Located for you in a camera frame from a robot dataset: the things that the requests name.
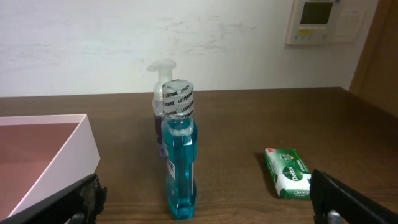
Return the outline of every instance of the open box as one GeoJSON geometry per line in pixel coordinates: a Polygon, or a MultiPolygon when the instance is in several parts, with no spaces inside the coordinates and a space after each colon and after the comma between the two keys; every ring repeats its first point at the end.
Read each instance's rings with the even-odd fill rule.
{"type": "Polygon", "coordinates": [[[0,221],[93,174],[86,114],[0,118],[0,221]]]}

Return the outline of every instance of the brown table top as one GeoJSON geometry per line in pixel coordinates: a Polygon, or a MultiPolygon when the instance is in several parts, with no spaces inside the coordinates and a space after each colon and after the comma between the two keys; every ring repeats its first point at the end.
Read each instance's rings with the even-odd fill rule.
{"type": "MultiPolygon", "coordinates": [[[[174,223],[151,93],[0,98],[0,116],[87,113],[108,187],[98,223],[174,223]]],[[[398,119],[341,88],[196,91],[197,208],[187,223],[313,223],[311,201],[277,198],[264,148],[296,149],[398,212],[398,119]]]]}

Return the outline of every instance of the wooden door frame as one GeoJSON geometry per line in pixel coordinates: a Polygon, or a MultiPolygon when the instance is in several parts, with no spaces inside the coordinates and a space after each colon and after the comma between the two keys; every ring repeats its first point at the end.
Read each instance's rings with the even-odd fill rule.
{"type": "Polygon", "coordinates": [[[374,13],[372,25],[369,29],[368,38],[366,39],[353,80],[351,81],[351,86],[349,87],[349,91],[355,95],[359,95],[359,92],[362,89],[374,50],[379,43],[380,34],[382,33],[384,24],[386,23],[387,15],[389,14],[391,3],[393,1],[396,0],[379,0],[376,12],[374,13]]]}

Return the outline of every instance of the listerine bottle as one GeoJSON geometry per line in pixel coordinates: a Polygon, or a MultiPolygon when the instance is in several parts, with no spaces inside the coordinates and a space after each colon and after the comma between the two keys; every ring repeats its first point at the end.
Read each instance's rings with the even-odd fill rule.
{"type": "Polygon", "coordinates": [[[198,129],[193,120],[193,85],[186,80],[163,84],[163,146],[167,155],[167,200],[175,219],[192,218],[197,190],[193,162],[198,129]]]}
{"type": "Polygon", "coordinates": [[[152,100],[152,106],[155,113],[155,130],[157,143],[159,145],[159,156],[166,158],[163,144],[162,144],[162,130],[161,124],[163,120],[163,97],[162,97],[162,85],[163,83],[173,78],[172,70],[175,68],[175,61],[172,59],[157,60],[152,65],[147,67],[148,71],[158,71],[159,81],[154,87],[154,99],[152,100]]]}

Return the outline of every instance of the white pump nozzle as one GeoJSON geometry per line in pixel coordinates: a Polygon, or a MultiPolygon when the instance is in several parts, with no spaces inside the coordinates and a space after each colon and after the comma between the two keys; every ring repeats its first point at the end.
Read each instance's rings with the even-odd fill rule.
{"type": "Polygon", "coordinates": [[[151,71],[151,72],[157,71],[159,74],[159,81],[156,83],[156,85],[154,87],[154,101],[163,102],[163,97],[162,97],[163,83],[173,79],[173,71],[172,70],[176,66],[177,66],[177,64],[172,59],[161,59],[161,60],[157,60],[156,62],[152,63],[152,65],[149,65],[147,67],[148,71],[151,71]]]}

